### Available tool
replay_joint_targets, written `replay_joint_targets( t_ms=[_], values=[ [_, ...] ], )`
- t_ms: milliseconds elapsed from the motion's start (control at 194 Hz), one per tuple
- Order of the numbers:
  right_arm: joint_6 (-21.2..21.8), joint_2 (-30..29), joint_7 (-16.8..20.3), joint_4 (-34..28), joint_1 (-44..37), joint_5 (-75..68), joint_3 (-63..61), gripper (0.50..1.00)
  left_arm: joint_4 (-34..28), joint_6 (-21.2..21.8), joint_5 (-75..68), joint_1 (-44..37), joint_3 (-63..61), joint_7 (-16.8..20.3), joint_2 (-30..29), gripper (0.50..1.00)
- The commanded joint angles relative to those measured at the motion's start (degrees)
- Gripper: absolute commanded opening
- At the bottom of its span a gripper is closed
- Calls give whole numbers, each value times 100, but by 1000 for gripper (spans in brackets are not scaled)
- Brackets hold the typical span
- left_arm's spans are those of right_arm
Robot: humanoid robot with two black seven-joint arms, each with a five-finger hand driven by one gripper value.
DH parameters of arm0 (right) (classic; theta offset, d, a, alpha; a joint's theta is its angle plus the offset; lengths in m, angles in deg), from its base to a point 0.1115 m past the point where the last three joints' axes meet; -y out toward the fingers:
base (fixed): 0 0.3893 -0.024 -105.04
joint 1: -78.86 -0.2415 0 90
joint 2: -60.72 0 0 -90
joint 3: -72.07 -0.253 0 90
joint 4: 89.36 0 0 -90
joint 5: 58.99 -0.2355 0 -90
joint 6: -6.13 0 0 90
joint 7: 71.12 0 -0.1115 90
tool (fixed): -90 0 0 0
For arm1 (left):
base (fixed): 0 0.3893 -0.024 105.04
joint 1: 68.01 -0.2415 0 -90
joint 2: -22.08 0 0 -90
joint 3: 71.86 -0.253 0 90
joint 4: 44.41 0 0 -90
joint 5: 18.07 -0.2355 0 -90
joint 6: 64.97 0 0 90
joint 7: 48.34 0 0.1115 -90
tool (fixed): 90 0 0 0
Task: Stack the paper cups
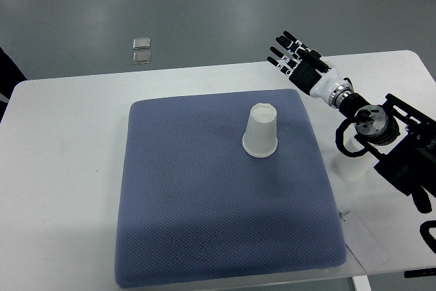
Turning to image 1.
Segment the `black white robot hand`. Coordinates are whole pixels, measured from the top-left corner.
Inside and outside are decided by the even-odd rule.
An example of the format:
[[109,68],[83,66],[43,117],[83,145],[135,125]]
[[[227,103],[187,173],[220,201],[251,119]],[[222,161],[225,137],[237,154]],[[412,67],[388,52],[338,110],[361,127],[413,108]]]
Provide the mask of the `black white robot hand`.
[[290,32],[276,38],[281,50],[270,47],[273,57],[267,61],[286,75],[303,93],[320,98],[332,108],[338,108],[354,88],[348,79],[340,78],[336,66],[326,57],[307,47]]

